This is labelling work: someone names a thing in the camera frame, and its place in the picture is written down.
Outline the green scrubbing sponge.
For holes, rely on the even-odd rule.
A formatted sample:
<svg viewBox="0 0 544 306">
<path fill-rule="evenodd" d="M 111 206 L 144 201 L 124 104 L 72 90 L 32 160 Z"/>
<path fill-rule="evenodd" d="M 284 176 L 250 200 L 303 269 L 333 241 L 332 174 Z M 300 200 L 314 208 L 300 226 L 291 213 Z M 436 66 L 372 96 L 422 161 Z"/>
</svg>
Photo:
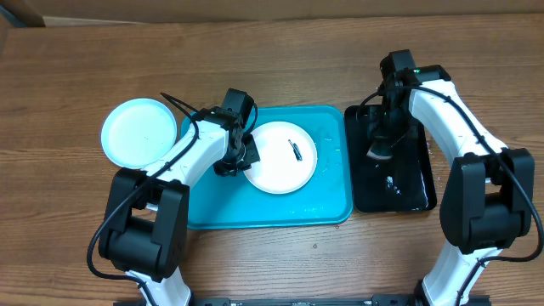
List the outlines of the green scrubbing sponge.
<svg viewBox="0 0 544 306">
<path fill-rule="evenodd" d="M 383 161 L 389 160 L 393 156 L 393 153 L 391 147 L 388 144 L 374 141 L 371 144 L 366 155 L 374 160 Z"/>
</svg>

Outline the pink plate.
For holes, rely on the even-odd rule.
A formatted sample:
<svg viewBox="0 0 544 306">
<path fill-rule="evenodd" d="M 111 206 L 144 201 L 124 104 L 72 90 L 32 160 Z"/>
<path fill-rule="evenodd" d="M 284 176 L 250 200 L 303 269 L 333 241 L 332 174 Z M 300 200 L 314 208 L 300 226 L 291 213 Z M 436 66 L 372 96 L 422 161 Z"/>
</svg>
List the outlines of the pink plate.
<svg viewBox="0 0 544 306">
<path fill-rule="evenodd" d="M 244 172 L 266 193 L 283 195 L 299 190 L 312 178 L 318 155 L 315 142 L 298 125 L 268 122 L 252 131 L 260 160 Z"/>
</svg>

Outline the light blue plate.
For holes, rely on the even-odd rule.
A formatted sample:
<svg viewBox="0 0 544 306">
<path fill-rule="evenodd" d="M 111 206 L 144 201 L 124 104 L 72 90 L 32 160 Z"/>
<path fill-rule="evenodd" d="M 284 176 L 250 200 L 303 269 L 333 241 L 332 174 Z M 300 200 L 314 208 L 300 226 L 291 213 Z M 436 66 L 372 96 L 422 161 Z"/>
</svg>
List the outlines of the light blue plate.
<svg viewBox="0 0 544 306">
<path fill-rule="evenodd" d="M 167 154 L 177 135 L 177 122 L 163 103 L 137 98 L 118 105 L 107 116 L 101 145 L 112 163 L 140 169 Z"/>
</svg>

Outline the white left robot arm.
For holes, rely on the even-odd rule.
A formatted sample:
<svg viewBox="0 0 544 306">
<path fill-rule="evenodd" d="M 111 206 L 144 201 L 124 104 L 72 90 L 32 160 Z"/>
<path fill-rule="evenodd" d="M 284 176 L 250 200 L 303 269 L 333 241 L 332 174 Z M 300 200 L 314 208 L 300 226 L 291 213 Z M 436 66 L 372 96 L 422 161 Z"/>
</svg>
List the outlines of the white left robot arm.
<svg viewBox="0 0 544 306">
<path fill-rule="evenodd" d="M 234 177 L 258 162 L 251 135 L 258 107 L 248 93 L 233 88 L 211 109 L 164 97 L 188 117 L 190 128 L 146 169 L 123 167 L 116 173 L 87 265 L 99 278 L 136 283 L 143 295 L 139 305 L 190 305 L 191 290 L 179 269 L 190 189 L 208 169 Z"/>
</svg>

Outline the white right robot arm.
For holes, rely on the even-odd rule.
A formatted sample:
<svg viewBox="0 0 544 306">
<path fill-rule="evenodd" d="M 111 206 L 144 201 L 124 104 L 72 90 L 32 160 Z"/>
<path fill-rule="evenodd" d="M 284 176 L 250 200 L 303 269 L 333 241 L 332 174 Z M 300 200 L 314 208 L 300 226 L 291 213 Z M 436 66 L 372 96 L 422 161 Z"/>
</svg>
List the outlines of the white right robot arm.
<svg viewBox="0 0 544 306">
<path fill-rule="evenodd" d="M 465 106 L 441 65 L 418 67 L 407 49 L 379 64 L 382 103 L 368 111 L 367 155 L 387 160 L 394 146 L 421 123 L 450 163 L 439 209 L 445 245 L 433 269 L 416 287 L 415 305 L 467 305 L 469 293 L 488 263 L 526 263 L 543 251 L 505 257 L 502 251 L 543 223 L 532 202 L 535 161 L 526 149 L 510 149 Z"/>
</svg>

